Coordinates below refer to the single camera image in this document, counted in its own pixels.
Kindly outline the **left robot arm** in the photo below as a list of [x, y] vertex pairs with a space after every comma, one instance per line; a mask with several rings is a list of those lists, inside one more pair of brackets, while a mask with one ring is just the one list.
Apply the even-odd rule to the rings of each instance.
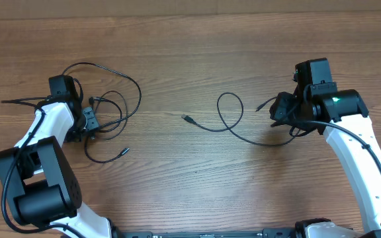
[[87, 123], [76, 79], [49, 79], [50, 96], [34, 105], [35, 119], [14, 147], [0, 151], [1, 211], [24, 234], [56, 229], [67, 237], [121, 237], [109, 219], [82, 201], [79, 183], [62, 151], [63, 142]]

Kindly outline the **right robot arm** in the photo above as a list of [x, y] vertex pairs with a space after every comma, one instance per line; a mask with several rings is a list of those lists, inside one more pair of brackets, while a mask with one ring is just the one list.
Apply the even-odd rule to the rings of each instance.
[[369, 111], [354, 89], [338, 90], [326, 58], [296, 64], [293, 93], [278, 94], [273, 126], [317, 131], [338, 157], [359, 205], [361, 237], [381, 237], [381, 148]]

